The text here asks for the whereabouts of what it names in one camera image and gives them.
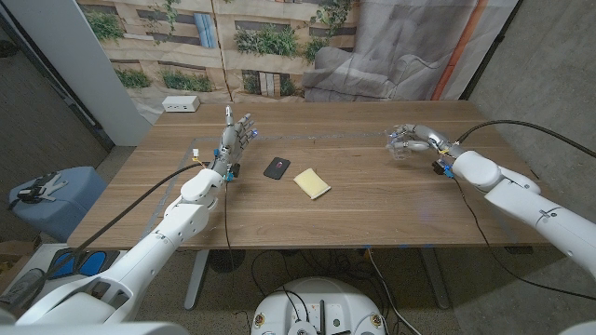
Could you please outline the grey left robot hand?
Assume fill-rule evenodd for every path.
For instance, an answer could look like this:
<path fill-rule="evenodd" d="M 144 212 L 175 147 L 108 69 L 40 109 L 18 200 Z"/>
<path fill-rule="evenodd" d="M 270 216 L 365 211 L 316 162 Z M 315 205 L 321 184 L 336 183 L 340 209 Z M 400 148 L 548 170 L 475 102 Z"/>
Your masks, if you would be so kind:
<path fill-rule="evenodd" d="M 236 121 L 232 107 L 227 105 L 225 107 L 225 127 L 217 153 L 210 163 L 209 169 L 219 173 L 226 179 L 232 166 L 238 164 L 250 141 L 257 136 L 258 131 L 253 125 L 254 121 L 251 119 L 251 114 L 245 114 Z"/>

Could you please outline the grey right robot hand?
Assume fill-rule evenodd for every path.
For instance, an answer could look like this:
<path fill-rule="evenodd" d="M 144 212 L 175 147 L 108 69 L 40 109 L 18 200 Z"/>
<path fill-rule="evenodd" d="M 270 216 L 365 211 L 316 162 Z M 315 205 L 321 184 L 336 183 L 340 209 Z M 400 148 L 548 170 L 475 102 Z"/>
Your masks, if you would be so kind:
<path fill-rule="evenodd" d="M 457 158 L 466 150 L 438 131 L 414 124 L 397 125 L 386 131 L 386 149 L 395 159 L 405 159 L 411 152 L 435 150 L 439 155 Z"/>

